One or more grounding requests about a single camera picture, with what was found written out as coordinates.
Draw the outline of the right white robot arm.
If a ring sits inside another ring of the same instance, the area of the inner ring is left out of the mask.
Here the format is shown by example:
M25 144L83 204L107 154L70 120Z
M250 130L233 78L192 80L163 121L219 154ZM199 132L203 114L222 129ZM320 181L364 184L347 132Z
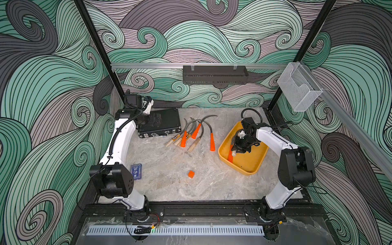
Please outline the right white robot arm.
M264 222L279 222L284 219L284 207L297 191L304 189L316 180L312 152L308 147L299 147L286 140L264 122L256 123L252 117L244 117L241 112L242 128L232 138L229 155L251 153L253 146L265 144L279 157L278 183L274 189L263 197L260 205L260 217Z

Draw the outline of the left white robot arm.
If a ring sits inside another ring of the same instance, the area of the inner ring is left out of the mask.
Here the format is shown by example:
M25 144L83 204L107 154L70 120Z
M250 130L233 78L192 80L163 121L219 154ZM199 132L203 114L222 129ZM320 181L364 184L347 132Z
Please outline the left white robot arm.
M128 212L137 216L150 215L148 198L134 188L134 177L125 167L133 133L149 121L154 101L151 97L126 95L124 107L114 117L114 131L109 147L99 164L89 170L89 180L99 197L121 203Z

